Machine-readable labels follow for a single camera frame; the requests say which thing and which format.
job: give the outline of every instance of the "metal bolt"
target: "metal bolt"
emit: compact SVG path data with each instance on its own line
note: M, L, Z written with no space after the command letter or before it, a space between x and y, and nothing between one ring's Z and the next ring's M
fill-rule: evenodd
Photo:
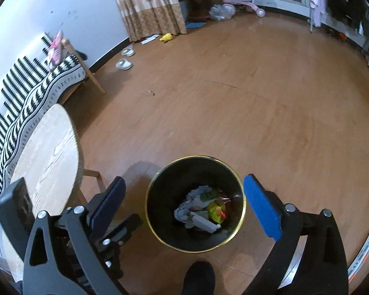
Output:
M286 204L284 207L286 208L286 211L290 213L295 212L296 210L296 207L294 204Z
M37 217L38 217L38 218L44 218L44 217L46 217L46 211L41 211L41 212L39 212L39 213L37 214Z
M323 209L323 214L328 218L332 216L332 212L327 208Z
M78 205L74 208L74 213L75 214L81 214L84 210L85 210L85 208L82 205Z

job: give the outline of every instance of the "trash can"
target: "trash can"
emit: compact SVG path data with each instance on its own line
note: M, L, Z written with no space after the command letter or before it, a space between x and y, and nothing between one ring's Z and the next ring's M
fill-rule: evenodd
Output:
M230 198L230 212L215 233L187 229L173 215L191 190L208 185ZM239 231L246 212L246 197L239 176L224 162L210 156L187 156L162 168L149 184L146 220L163 244L187 253L211 251L229 242Z

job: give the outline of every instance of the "yellow toy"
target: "yellow toy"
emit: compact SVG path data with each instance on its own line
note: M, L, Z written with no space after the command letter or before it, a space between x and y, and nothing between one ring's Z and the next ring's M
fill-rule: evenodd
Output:
M171 41L173 39L173 35L171 33L167 33L167 34L164 34L161 38L160 38L160 41L166 43L168 41Z

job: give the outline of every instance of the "black and white striped cloth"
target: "black and white striped cloth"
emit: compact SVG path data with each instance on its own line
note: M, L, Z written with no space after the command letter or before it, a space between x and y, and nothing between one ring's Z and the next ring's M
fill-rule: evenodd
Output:
M0 103L0 193L11 182L23 148L38 122L69 86L86 73L74 55L52 72L46 55L51 39L46 34L19 58L2 81Z

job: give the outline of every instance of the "curtain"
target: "curtain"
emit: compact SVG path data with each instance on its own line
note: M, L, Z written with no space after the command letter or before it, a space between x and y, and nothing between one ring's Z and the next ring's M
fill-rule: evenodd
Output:
M131 41L152 34L186 33L178 0L116 0Z

